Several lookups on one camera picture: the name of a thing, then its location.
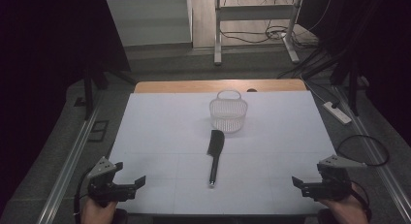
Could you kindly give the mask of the aluminium floor rail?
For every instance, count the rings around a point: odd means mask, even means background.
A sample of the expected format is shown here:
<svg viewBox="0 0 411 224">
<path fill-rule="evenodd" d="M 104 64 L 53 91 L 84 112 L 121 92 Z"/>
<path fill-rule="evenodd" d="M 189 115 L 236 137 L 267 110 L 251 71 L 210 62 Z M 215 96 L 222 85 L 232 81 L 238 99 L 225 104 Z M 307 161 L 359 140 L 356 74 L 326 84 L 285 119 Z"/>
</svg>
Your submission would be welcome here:
<svg viewBox="0 0 411 224">
<path fill-rule="evenodd" d="M 352 126 L 357 134 L 370 136 L 366 125 L 361 116 L 355 116 L 348 104 L 348 96 L 344 89 L 333 86 L 332 90 L 341 101 L 341 107 L 346 111 L 347 115 L 352 119 Z M 379 162 L 383 159 L 383 155 L 378 151 L 376 144 L 372 140 L 364 140 L 364 149 L 368 157 L 373 162 Z M 411 199 L 407 196 L 405 190 L 395 177 L 392 169 L 388 164 L 376 168 L 387 191 L 391 195 L 395 206 L 397 207 L 401 217 L 406 224 L 411 224 Z"/>
<path fill-rule="evenodd" d="M 56 213 L 61 205 L 64 194 L 67 191 L 70 180 L 74 174 L 75 168 L 83 151 L 83 148 L 88 140 L 92 126 L 95 123 L 96 117 L 99 113 L 99 108 L 96 108 L 87 120 L 84 120 L 79 134 L 69 151 L 69 154 L 63 164 L 63 167 L 54 183 L 46 203 L 39 215 L 36 224 L 52 224 Z"/>
</svg>

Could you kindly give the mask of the person's left hand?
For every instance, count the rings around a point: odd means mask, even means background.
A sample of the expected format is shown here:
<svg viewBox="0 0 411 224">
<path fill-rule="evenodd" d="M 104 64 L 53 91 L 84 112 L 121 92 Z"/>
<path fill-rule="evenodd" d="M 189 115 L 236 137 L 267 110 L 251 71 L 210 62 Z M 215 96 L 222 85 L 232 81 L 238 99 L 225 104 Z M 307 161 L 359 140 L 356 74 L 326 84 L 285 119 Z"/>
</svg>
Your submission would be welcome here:
<svg viewBox="0 0 411 224">
<path fill-rule="evenodd" d="M 116 211 L 117 202 L 109 202 L 102 208 L 94 200 L 88 198 L 81 211 L 80 224 L 111 224 Z"/>
</svg>

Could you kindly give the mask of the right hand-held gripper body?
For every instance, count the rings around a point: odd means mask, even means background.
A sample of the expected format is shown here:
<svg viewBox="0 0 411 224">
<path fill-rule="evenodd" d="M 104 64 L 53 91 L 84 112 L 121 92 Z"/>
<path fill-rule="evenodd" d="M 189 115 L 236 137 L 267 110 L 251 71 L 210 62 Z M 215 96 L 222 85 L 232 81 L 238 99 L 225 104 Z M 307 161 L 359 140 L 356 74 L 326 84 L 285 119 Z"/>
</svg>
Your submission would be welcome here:
<svg viewBox="0 0 411 224">
<path fill-rule="evenodd" d="M 301 182 L 303 197 L 314 200 L 340 201 L 350 195 L 351 182 L 347 168 L 366 168 L 366 163 L 357 162 L 341 156 L 332 155 L 320 160 L 317 170 L 322 178 L 320 182 Z"/>
</svg>

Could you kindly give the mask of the white metal desk frame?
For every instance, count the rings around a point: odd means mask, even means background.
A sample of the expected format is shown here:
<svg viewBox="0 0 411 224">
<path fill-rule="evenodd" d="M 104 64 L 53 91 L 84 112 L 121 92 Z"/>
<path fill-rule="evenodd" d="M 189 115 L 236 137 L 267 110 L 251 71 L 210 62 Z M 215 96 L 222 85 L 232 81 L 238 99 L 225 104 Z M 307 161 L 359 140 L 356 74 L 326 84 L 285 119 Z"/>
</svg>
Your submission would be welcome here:
<svg viewBox="0 0 411 224">
<path fill-rule="evenodd" d="M 292 34 L 302 0 L 296 0 L 287 5 L 265 5 L 265 6 L 228 6 L 222 7 L 220 0 L 215 2 L 215 41 L 214 41 L 214 64 L 222 63 L 221 45 L 221 22 L 222 21 L 245 21 L 245 20 L 289 20 L 285 33 L 280 35 L 287 49 L 291 61 L 295 64 L 300 60 L 292 43 Z"/>
</svg>

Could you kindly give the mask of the white table mat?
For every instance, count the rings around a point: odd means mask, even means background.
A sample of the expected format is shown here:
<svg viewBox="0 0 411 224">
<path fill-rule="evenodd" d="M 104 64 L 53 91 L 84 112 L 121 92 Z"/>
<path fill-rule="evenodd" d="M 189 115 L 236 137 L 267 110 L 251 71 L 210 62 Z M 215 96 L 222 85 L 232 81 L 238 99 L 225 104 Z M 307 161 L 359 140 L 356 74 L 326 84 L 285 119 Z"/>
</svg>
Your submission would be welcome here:
<svg viewBox="0 0 411 224">
<path fill-rule="evenodd" d="M 317 163 L 334 153 L 308 91 L 250 92 L 243 127 L 225 137 L 216 183 L 207 155 L 211 93 L 133 94 L 111 152 L 123 163 L 115 182 L 146 184 L 122 204 L 144 214 L 314 214 L 292 179 L 318 181 Z"/>
</svg>

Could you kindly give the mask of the grey wall panel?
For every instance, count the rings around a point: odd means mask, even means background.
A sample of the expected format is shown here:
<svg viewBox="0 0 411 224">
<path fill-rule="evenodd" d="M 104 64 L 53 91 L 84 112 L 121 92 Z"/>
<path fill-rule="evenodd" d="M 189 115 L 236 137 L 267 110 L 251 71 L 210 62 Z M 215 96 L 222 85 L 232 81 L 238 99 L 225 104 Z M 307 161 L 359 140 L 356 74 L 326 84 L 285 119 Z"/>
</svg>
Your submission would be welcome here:
<svg viewBox="0 0 411 224">
<path fill-rule="evenodd" d="M 124 47 L 192 42 L 191 0 L 108 0 Z"/>
</svg>

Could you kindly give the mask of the white plastic basket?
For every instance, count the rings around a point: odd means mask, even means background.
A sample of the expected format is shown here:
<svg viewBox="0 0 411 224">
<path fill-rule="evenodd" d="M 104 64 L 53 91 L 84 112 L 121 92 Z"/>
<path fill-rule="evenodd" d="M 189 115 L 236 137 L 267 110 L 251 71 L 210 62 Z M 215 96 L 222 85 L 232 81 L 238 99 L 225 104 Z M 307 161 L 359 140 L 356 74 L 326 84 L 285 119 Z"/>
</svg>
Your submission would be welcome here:
<svg viewBox="0 0 411 224">
<path fill-rule="evenodd" d="M 221 90 L 209 103 L 211 125 L 223 133 L 235 133 L 243 127 L 247 110 L 239 91 Z"/>
</svg>

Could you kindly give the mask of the black tripod stand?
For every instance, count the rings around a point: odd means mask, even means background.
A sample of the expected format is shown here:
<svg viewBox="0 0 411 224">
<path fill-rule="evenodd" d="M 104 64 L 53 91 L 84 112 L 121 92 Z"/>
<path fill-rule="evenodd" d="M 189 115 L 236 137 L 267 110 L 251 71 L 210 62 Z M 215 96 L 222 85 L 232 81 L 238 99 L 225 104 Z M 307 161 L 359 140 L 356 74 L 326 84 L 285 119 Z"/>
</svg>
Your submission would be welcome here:
<svg viewBox="0 0 411 224">
<path fill-rule="evenodd" d="M 118 77 L 133 86 L 138 83 L 135 79 L 125 75 L 123 72 L 115 70 L 103 63 L 97 63 L 95 66 L 86 65 L 83 70 L 85 120 L 88 120 L 94 111 L 92 84 L 95 84 L 99 90 L 105 90 L 109 86 L 105 72 L 109 72 L 115 77 Z"/>
<path fill-rule="evenodd" d="M 358 116 L 357 90 L 358 90 L 359 67 L 358 60 L 353 56 L 344 55 L 338 62 L 331 76 L 331 83 L 342 84 L 348 79 L 348 105 L 354 116 Z"/>
</svg>

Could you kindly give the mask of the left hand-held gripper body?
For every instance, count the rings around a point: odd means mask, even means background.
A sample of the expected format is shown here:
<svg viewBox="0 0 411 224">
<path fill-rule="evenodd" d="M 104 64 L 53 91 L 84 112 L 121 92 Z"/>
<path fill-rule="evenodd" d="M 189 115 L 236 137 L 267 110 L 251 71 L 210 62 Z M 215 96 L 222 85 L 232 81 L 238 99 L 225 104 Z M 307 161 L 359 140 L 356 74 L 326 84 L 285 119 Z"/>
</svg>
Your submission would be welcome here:
<svg viewBox="0 0 411 224">
<path fill-rule="evenodd" d="M 132 200 L 136 196 L 137 187 L 135 183 L 116 184 L 113 182 L 115 174 L 115 164 L 103 156 L 86 174 L 89 180 L 87 185 L 88 196 L 105 208 L 109 202 L 125 202 Z"/>
</svg>

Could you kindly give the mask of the person's right hand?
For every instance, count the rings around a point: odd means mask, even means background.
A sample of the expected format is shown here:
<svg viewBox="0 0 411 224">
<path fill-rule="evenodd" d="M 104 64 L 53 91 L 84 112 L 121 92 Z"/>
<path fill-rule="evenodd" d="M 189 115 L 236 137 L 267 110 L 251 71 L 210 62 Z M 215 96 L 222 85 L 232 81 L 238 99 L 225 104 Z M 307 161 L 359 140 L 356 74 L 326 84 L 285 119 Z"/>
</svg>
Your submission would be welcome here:
<svg viewBox="0 0 411 224">
<path fill-rule="evenodd" d="M 317 214 L 319 224 L 369 224 L 367 211 L 353 195 L 340 201 L 320 200 L 326 206 Z"/>
</svg>

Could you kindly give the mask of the white power strip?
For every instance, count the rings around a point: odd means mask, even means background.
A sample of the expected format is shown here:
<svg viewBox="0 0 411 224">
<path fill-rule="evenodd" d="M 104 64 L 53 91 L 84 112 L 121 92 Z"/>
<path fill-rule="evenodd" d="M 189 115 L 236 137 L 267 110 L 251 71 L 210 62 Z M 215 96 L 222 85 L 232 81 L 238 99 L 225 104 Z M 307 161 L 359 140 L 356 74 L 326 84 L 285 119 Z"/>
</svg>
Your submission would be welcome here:
<svg viewBox="0 0 411 224">
<path fill-rule="evenodd" d="M 323 105 L 323 107 L 333 116 L 335 117 L 341 124 L 346 125 L 352 122 L 352 119 L 345 114 L 341 109 L 334 108 L 332 106 L 332 102 L 327 102 Z"/>
</svg>

